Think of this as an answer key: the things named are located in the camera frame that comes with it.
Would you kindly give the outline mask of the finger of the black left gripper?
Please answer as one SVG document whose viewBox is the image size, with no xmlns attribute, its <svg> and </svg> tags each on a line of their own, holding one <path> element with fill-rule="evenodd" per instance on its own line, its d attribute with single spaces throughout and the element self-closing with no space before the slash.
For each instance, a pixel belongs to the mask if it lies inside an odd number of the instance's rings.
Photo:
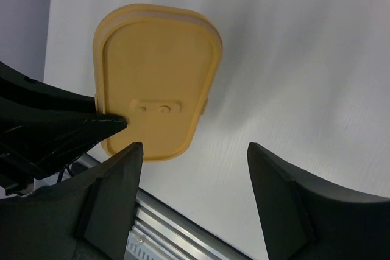
<svg viewBox="0 0 390 260">
<path fill-rule="evenodd" d="M 1 63 L 1 97 L 41 110 L 96 112 L 94 98 L 31 79 L 5 63 Z"/>
<path fill-rule="evenodd" d="M 39 110 L 1 99 L 1 175 L 46 178 L 126 127 L 117 115 Z"/>
</svg>

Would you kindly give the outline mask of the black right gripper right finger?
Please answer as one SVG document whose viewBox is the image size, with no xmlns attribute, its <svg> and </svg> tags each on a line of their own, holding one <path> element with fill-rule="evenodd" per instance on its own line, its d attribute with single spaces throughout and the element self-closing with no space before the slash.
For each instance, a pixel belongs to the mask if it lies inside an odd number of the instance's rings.
<svg viewBox="0 0 390 260">
<path fill-rule="evenodd" d="M 334 184 L 252 142 L 247 161 L 269 259 L 389 259 L 389 199 Z"/>
</svg>

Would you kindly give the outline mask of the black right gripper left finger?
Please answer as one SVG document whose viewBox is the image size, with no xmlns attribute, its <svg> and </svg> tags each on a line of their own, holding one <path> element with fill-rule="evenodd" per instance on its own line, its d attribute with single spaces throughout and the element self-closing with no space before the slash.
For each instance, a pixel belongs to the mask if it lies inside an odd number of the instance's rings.
<svg viewBox="0 0 390 260">
<path fill-rule="evenodd" d="M 26 197 L 1 200 L 1 259 L 124 259 L 143 146 Z"/>
</svg>

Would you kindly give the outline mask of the yellow lunch box lid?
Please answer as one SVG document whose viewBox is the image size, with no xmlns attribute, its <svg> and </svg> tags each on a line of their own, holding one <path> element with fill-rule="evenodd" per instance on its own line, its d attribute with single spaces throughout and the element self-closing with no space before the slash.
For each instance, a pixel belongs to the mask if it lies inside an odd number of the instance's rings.
<svg viewBox="0 0 390 260">
<path fill-rule="evenodd" d="M 105 139 L 114 155 L 141 142 L 145 161 L 185 152 L 204 113 L 222 58 L 222 39 L 204 15 L 129 4 L 110 12 L 93 38 L 95 104 L 127 127 Z"/>
</svg>

